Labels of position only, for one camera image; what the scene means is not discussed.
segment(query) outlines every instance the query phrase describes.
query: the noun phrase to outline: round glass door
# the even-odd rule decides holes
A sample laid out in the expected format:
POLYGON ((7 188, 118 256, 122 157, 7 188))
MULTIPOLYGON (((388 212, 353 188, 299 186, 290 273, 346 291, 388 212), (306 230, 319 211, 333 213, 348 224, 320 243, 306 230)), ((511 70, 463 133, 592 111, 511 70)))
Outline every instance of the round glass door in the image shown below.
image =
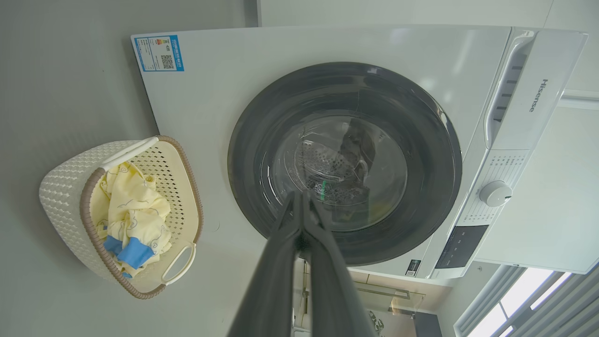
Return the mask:
POLYGON ((308 191, 351 266, 426 240, 461 177, 455 131, 434 99, 397 73, 353 62, 303 68, 264 89, 237 122, 228 165, 235 199, 262 235, 291 191, 308 191))

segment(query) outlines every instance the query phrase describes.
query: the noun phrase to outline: front-loading washing machine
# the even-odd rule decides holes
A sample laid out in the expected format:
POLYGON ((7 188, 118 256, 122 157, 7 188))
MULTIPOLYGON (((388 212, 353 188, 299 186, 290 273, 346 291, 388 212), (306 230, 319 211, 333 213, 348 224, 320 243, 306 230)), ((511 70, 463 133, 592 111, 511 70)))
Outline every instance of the front-loading washing machine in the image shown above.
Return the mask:
POLYGON ((586 34, 366 26, 131 39, 159 130, 196 176, 198 245, 255 264, 286 196, 309 191, 352 269, 455 278, 509 201, 586 34))

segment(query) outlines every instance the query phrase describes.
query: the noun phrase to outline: laundry basket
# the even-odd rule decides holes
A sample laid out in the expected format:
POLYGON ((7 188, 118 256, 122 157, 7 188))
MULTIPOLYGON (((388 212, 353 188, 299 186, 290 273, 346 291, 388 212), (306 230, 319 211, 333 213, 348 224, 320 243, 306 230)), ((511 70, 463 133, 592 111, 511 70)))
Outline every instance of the laundry basket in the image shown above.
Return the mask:
POLYGON ((62 239, 81 262, 99 276, 118 282, 139 299, 156 296, 183 276, 193 263, 202 228, 202 207, 183 149, 170 137, 111 142, 83 152, 45 176, 40 186, 40 201, 62 239), (105 172, 125 161, 154 176, 156 191, 171 205, 165 220, 171 231, 171 249, 133 279, 121 274, 104 249, 90 209, 92 198, 98 196, 95 193, 101 193, 99 182, 105 172), (187 261, 178 261, 186 256, 187 261))

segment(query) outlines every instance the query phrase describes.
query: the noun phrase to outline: basket rim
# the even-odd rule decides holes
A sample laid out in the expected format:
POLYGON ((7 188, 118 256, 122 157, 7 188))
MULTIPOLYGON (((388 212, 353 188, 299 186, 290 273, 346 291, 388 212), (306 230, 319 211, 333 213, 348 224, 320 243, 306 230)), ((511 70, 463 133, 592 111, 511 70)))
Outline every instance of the basket rim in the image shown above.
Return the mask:
MULTIPOLYGON (((185 152, 183 151, 183 148, 181 147, 181 144, 179 144, 179 142, 168 136, 158 135, 157 138, 159 142, 167 142, 177 150, 181 162, 183 163, 183 167, 185 168, 185 172, 187 173, 187 178, 189 179, 189 183, 193 192, 193 197, 195 199, 196 208, 198 209, 198 231, 196 232, 195 238, 193 239, 193 243, 197 243, 199 235, 202 232, 204 213, 202 211, 202 204, 199 200, 198 187, 193 176, 193 171, 191 170, 191 166, 189 165, 187 156, 185 155, 185 152)), ((98 181, 100 181, 100 179, 102 179, 102 177, 105 174, 106 171, 102 167, 98 167, 90 175, 89 179, 85 183, 85 186, 83 187, 83 190, 81 192, 81 199, 79 202, 79 212, 81 215, 81 221, 83 222, 83 227, 85 228, 87 236, 89 236, 89 239, 92 241, 93 247, 96 249, 96 252, 100 256, 100 259, 102 260, 102 262, 104 262, 106 268, 108 268, 108 271, 110 271, 110 273, 114 276, 117 282, 121 284, 121 286, 125 288, 125 290, 127 290, 129 294, 133 295, 134 297, 138 299, 151 299, 154 296, 161 293, 164 290, 164 288, 166 288, 166 285, 161 284, 158 287, 146 293, 138 291, 119 271, 112 257, 104 248, 104 243, 98 236, 96 227, 93 224, 92 215, 90 211, 90 201, 92 198, 94 187, 96 187, 98 181)))

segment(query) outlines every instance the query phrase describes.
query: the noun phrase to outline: blue cuff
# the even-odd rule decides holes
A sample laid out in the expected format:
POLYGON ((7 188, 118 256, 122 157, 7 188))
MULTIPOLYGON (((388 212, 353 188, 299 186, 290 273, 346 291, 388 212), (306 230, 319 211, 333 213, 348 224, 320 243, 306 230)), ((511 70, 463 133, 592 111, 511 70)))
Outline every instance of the blue cuff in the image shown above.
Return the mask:
POLYGON ((134 269, 138 269, 152 256, 154 256, 154 252, 150 247, 141 243, 136 237, 131 237, 129 244, 117 255, 117 258, 119 261, 127 262, 134 269))
POLYGON ((123 250, 123 242, 109 235, 106 237, 106 241, 104 241, 104 249, 113 252, 114 255, 119 255, 123 250))

